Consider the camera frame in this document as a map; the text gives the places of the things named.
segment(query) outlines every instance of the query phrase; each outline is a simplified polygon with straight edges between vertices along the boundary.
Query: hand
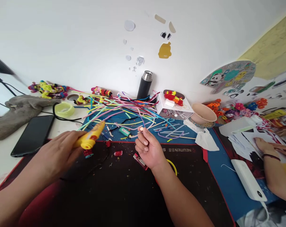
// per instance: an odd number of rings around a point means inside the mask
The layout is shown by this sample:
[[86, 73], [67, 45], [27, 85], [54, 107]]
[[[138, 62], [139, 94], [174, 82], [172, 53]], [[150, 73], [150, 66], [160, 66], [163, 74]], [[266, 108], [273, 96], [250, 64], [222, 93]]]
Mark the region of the hand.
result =
[[146, 128], [142, 132], [140, 129], [138, 131], [135, 148], [145, 164], [151, 170], [156, 166], [167, 164], [162, 147], [155, 136]]
[[286, 146], [282, 144], [277, 143], [270, 143], [275, 149], [278, 149], [278, 152], [281, 152], [282, 154], [286, 155]]
[[83, 148], [72, 149], [72, 147], [85, 133], [87, 132], [66, 131], [52, 139], [40, 148], [17, 179], [21, 179], [21, 183], [24, 181], [36, 183], [42, 188], [53, 183], [80, 156]]
[[274, 147], [271, 144], [258, 137], [254, 138], [254, 140], [259, 150], [262, 151], [264, 154], [270, 154], [279, 157], [279, 154], [275, 151]]

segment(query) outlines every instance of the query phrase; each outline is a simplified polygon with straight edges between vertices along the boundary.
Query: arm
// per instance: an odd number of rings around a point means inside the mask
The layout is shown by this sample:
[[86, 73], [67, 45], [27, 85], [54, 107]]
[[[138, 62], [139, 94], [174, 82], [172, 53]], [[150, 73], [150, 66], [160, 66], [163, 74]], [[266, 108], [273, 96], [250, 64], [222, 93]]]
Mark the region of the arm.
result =
[[0, 191], [0, 226], [15, 225], [30, 202], [71, 167], [82, 150], [72, 146], [85, 133], [67, 131], [54, 138]]
[[[258, 148], [264, 154], [279, 157], [274, 147], [261, 138], [255, 138]], [[279, 160], [265, 156], [264, 171], [268, 188], [278, 197], [286, 201], [286, 173]]]
[[174, 225], [213, 226], [203, 207], [173, 172], [158, 140], [146, 128], [138, 133], [135, 148], [157, 179]]

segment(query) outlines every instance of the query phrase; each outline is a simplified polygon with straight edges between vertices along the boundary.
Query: mouse pad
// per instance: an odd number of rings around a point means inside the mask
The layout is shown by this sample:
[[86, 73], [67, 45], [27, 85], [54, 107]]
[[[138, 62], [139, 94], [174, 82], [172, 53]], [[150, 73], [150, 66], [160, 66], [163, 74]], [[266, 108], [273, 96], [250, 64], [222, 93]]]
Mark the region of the mouse pad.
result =
[[[197, 198], [213, 224], [234, 226], [221, 191], [198, 145], [162, 144], [178, 178]], [[122, 150], [120, 157], [113, 154]], [[173, 226], [150, 169], [133, 158], [133, 142], [97, 142], [94, 155], [80, 156], [61, 180], [50, 185], [24, 211], [19, 226]], [[0, 188], [26, 166], [25, 157]]]

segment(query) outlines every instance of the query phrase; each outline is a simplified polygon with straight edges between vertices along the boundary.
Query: smartphone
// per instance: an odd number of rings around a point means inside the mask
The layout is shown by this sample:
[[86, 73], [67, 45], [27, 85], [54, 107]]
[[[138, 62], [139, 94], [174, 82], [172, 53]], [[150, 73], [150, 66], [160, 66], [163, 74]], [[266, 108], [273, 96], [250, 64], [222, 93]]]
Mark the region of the smartphone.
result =
[[54, 121], [53, 115], [32, 118], [11, 152], [12, 157], [34, 154], [45, 144]]

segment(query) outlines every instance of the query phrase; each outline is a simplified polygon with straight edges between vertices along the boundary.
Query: white box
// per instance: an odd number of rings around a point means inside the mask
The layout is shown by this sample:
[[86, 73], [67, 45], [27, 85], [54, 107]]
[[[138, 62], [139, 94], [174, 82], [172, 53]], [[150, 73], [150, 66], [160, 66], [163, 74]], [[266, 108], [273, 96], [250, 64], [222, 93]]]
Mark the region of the white box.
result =
[[157, 114], [159, 114], [161, 117], [186, 120], [194, 113], [186, 98], [183, 99], [182, 107], [177, 104], [175, 104], [174, 107], [165, 105], [166, 98], [164, 98], [163, 92], [159, 93], [157, 98], [159, 103], [156, 105], [156, 110]]

